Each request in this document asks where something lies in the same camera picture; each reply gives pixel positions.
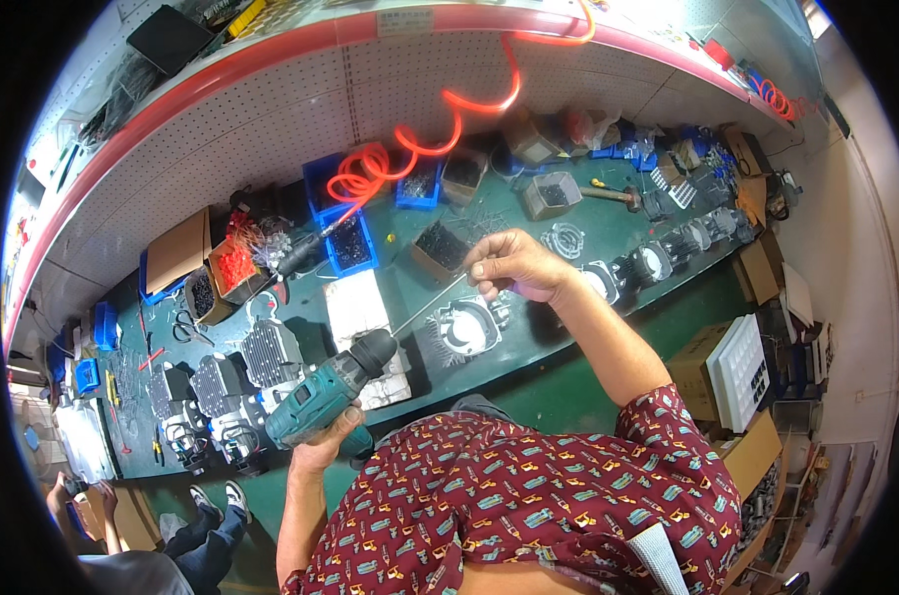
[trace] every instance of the maroon patterned shirt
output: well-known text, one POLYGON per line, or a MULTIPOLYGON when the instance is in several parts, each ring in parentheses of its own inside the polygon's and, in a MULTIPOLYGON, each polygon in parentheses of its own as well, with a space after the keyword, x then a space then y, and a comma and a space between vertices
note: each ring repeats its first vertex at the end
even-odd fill
POLYGON ((383 442, 282 593, 454 595, 464 561, 646 593, 657 583, 625 540, 657 523, 689 592, 719 592, 740 498, 677 388, 629 403, 616 433, 547 436, 467 411, 414 422, 383 442))

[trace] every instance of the white wall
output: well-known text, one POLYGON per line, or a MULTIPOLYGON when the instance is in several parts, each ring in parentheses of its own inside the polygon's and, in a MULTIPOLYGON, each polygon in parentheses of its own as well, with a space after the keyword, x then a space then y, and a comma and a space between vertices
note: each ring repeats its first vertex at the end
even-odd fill
MULTIPOLYGON (((800 205, 778 225, 784 258, 810 284, 813 312, 838 342, 819 440, 874 441, 877 469, 859 513, 884 485, 884 462, 899 408, 899 148, 859 65, 839 33, 817 41, 824 83, 852 128, 843 138, 820 116, 801 121, 802 146, 771 157, 803 187, 800 205)), ((765 139, 771 153, 787 139, 765 139)), ((803 547, 788 573, 808 569, 821 586, 833 547, 803 547)))

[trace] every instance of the label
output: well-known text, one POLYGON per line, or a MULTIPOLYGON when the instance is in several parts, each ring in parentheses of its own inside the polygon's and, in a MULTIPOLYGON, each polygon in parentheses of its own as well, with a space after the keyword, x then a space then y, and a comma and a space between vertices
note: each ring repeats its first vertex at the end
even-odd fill
POLYGON ((377 12, 377 37, 432 33, 433 9, 422 6, 377 12))

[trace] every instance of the scissors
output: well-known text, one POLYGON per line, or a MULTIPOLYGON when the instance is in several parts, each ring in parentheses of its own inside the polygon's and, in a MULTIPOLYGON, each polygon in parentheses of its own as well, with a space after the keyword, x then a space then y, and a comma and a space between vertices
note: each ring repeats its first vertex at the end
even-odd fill
POLYGON ((195 319, 188 310, 179 310, 175 313, 175 322, 171 325, 171 338, 178 343, 188 343, 194 339, 202 341, 210 348, 215 346, 211 339, 198 330, 198 327, 195 326, 195 319))

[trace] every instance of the green floor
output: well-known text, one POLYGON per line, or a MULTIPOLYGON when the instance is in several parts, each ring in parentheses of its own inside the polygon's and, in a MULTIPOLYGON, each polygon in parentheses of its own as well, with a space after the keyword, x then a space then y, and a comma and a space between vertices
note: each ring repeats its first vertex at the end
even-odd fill
MULTIPOLYGON (((699 328, 750 311, 752 308, 744 303, 729 262, 722 262, 658 302, 635 312, 628 317, 628 322, 662 358, 668 359, 699 328)), ((481 392, 518 422, 545 433, 610 432, 618 412, 599 386, 591 366, 575 347, 490 383, 481 392)), ((411 420, 398 420, 394 425, 408 421, 411 420)), ((374 430, 385 429, 378 426, 374 430)), ((227 469, 217 471, 210 471, 199 482, 212 499, 223 506, 223 484, 229 479, 230 472, 227 469)), ((328 508, 337 506, 355 476, 356 471, 346 463, 338 462, 327 471, 328 508)), ((277 593, 275 542, 284 506, 286 477, 286 468, 282 468, 240 480, 252 507, 254 523, 221 586, 223 593, 277 593)), ((138 483, 156 515, 173 512, 191 521, 195 517, 188 485, 193 481, 190 475, 179 473, 138 480, 138 483)))

